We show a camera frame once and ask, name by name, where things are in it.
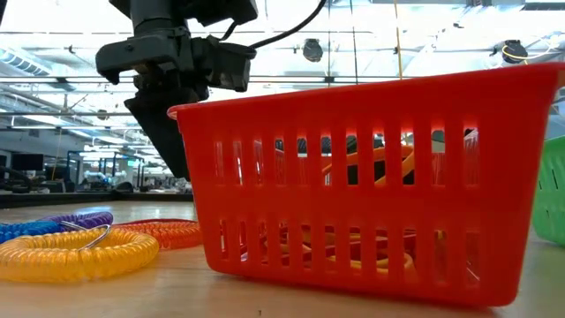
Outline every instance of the yellow coiled keychain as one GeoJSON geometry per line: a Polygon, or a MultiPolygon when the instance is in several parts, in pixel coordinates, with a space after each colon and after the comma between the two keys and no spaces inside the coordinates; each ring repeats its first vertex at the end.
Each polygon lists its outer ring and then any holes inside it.
{"type": "Polygon", "coordinates": [[[159,252],[159,243],[147,234],[102,227],[23,236],[0,245],[0,279],[73,283],[106,278],[139,269],[159,252]]]}

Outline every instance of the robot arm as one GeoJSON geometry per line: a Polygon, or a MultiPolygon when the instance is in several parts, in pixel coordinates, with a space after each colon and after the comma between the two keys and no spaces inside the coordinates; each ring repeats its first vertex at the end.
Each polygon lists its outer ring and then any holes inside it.
{"type": "Polygon", "coordinates": [[[120,72],[135,70],[139,90],[125,106],[154,143],[175,177],[190,180],[171,106],[205,101],[209,87],[247,90],[255,49],[192,38],[187,19],[204,26],[232,18],[244,24],[257,18],[254,0],[110,0],[133,24],[133,37],[103,46],[96,54],[101,76],[117,84],[120,72]]]}

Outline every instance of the table surface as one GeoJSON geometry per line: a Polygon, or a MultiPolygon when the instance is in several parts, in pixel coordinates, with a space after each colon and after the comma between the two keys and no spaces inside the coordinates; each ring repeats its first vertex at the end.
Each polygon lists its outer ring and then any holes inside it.
{"type": "MultiPolygon", "coordinates": [[[[1,222],[110,211],[115,222],[194,219],[187,202],[113,201],[0,209],[1,222]]],[[[165,251],[125,276],[75,285],[0,282],[2,317],[563,317],[565,250],[530,234],[520,292],[507,307],[469,309],[352,296],[215,273],[201,246],[165,251]]]]}

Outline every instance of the red plastic basket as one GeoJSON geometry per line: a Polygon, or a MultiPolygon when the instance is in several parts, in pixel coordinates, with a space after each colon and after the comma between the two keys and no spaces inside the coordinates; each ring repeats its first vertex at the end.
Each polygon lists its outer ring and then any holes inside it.
{"type": "Polygon", "coordinates": [[[562,69],[512,67],[171,109],[210,268],[355,292],[510,303],[562,69]],[[478,133],[471,159],[466,128],[478,133]],[[445,132],[445,155],[433,155],[436,129],[445,132]],[[414,137],[413,185],[402,179],[405,132],[414,137]],[[385,185],[374,183],[377,133],[385,185]],[[349,135],[358,144],[357,185],[348,184],[349,135]],[[324,136],[331,156],[321,153],[324,136]],[[296,147],[302,138],[306,155],[296,147]],[[331,178],[322,175],[328,163],[331,178]]]}

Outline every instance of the metal key ring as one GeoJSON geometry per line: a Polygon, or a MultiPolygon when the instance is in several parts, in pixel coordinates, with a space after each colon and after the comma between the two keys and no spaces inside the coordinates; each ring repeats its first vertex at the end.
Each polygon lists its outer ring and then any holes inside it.
{"type": "MultiPolygon", "coordinates": [[[[66,222],[66,221],[61,221],[61,224],[67,227],[70,227],[72,229],[75,230],[79,230],[79,231],[87,231],[88,229],[83,228],[82,226],[79,226],[75,223],[70,223],[70,222],[66,222]]],[[[86,244],[85,246],[79,248],[79,251],[86,249],[86,248],[92,248],[94,246],[96,246],[96,244],[100,243],[103,239],[105,239],[108,234],[109,234],[109,230],[111,229],[111,225],[109,224],[102,224],[102,225],[98,225],[90,230],[94,230],[94,229],[99,229],[101,227],[106,227],[106,231],[104,231],[104,233],[102,233],[98,238],[95,238],[92,242],[86,244]]]]}

